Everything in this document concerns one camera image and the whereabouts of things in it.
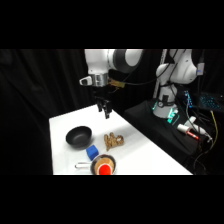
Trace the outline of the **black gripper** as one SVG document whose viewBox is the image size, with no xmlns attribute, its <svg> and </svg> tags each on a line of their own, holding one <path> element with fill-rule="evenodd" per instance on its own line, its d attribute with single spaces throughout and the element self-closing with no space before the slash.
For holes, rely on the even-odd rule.
<svg viewBox="0 0 224 224">
<path fill-rule="evenodd" d="M 108 119 L 110 117 L 110 113 L 112 112 L 112 104 L 110 99 L 109 87 L 94 87 L 93 88 L 94 97 L 98 100 L 101 100 L 104 104 L 105 118 Z M 103 105 L 101 102 L 98 102 L 98 110 L 99 112 L 103 111 Z"/>
</svg>

